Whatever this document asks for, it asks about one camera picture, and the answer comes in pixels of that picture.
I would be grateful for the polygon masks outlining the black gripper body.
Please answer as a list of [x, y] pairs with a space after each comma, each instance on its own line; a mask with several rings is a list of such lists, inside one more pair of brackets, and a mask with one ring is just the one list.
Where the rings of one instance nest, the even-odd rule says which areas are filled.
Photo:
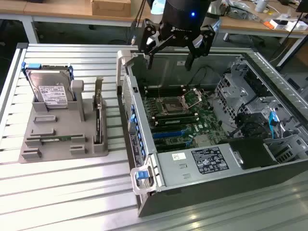
[[208, 0], [167, 0], [159, 26], [159, 41], [171, 47], [187, 47], [201, 33]]

